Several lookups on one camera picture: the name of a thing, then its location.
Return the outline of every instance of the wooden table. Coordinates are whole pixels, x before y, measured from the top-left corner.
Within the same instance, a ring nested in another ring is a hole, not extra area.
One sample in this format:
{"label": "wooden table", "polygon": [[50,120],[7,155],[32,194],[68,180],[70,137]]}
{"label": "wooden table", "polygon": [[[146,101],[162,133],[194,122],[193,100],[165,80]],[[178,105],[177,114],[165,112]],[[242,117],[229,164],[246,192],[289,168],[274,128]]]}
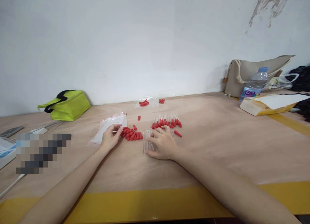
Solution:
{"label": "wooden table", "polygon": [[[0,223],[17,222],[37,201],[93,152],[87,143],[100,120],[127,113],[128,125],[143,132],[156,114],[175,112],[183,128],[180,147],[247,176],[294,214],[310,214],[310,127],[281,114],[254,117],[222,93],[167,98],[155,108],[134,109],[135,102],[93,106],[74,122],[48,133],[71,133],[71,147],[41,175],[26,175],[1,200]],[[46,113],[0,118],[0,131],[39,128]],[[0,191],[17,177],[15,160],[0,170]],[[142,141],[121,140],[99,166],[66,223],[138,222],[231,217],[214,197],[173,161],[142,153]]]}

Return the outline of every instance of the bottle cap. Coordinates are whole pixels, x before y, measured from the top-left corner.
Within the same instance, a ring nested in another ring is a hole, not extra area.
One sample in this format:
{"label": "bottle cap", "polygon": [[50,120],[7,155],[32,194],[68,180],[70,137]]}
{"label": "bottle cap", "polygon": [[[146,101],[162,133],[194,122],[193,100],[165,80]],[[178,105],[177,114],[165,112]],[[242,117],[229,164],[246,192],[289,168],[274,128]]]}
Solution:
{"label": "bottle cap", "polygon": [[258,69],[258,71],[268,71],[268,67],[261,67],[260,69]]}

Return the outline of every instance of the bottle label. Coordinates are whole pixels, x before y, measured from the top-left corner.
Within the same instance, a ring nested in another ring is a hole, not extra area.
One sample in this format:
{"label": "bottle label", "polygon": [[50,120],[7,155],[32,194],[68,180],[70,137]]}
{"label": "bottle label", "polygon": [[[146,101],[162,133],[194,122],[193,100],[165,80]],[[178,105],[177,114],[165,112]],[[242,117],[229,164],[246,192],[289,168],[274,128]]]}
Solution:
{"label": "bottle label", "polygon": [[263,88],[261,89],[248,89],[248,88],[244,88],[244,90],[242,91],[241,96],[242,97],[257,97],[261,94],[261,92],[263,91]]}

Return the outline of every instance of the water bottle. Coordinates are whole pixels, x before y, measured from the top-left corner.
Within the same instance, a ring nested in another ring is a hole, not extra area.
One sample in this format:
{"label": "water bottle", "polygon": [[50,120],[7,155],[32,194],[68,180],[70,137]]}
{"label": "water bottle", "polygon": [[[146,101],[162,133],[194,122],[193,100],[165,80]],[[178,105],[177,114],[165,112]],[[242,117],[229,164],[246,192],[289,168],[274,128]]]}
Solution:
{"label": "water bottle", "polygon": [[252,78],[246,83],[239,101],[242,102],[245,97],[257,97],[261,94],[267,84],[267,71],[267,67],[261,67],[258,72],[252,76]]}

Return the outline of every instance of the phone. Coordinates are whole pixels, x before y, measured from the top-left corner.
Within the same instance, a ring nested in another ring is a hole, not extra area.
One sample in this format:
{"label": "phone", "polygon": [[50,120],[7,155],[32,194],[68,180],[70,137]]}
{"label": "phone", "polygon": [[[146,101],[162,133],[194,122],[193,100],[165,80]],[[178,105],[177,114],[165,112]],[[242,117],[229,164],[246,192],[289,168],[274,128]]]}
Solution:
{"label": "phone", "polygon": [[24,127],[15,127],[15,128],[12,128],[12,129],[9,129],[3,133],[0,134],[0,137],[3,137],[3,138],[9,138],[11,137],[13,134],[17,133],[18,131],[20,131],[21,129],[23,129]]}

